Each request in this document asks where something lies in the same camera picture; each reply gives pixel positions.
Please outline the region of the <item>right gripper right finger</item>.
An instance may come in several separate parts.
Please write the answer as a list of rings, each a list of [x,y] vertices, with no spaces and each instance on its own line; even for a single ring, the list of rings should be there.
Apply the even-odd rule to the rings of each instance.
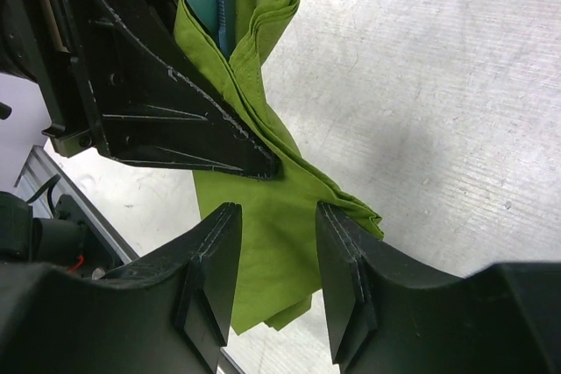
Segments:
[[[343,373],[557,373],[560,265],[506,262],[462,279],[319,203],[316,249]]]

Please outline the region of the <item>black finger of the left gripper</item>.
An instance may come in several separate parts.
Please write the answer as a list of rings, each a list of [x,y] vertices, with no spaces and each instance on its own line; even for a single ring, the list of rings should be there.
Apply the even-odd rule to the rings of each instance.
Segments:
[[[280,161],[175,43],[177,0],[68,0],[98,151],[130,166],[271,180]]]

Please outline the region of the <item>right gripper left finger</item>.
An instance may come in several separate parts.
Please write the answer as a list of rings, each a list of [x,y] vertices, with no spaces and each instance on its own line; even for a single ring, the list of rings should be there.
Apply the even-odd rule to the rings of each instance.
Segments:
[[[1,267],[4,373],[213,373],[228,341],[242,210],[101,279],[42,263]]]

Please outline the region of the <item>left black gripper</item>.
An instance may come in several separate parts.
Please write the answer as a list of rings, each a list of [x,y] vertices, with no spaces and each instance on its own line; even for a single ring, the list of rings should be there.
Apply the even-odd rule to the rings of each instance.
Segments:
[[[78,65],[62,0],[1,0],[1,72],[38,85],[50,120],[42,133],[66,158],[103,149],[93,88]]]

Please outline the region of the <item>green paper napkin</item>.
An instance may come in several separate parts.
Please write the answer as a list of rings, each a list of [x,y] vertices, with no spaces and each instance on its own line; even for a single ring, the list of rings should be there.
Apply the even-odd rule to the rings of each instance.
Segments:
[[[300,154],[266,101],[261,68],[298,10],[300,0],[235,0],[236,47],[224,57],[185,4],[174,37],[227,103],[280,158],[275,180],[219,172],[193,174],[201,216],[224,202],[242,208],[243,234],[231,325],[237,334],[265,323],[282,329],[307,312],[321,286],[316,254],[316,205],[342,208],[382,237],[380,217]]]

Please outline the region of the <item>teal knife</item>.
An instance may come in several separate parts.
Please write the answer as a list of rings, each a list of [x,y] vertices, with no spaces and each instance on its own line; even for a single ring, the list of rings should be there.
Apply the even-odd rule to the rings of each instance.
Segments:
[[[235,0],[217,0],[218,44],[226,59],[229,59],[236,45]]]

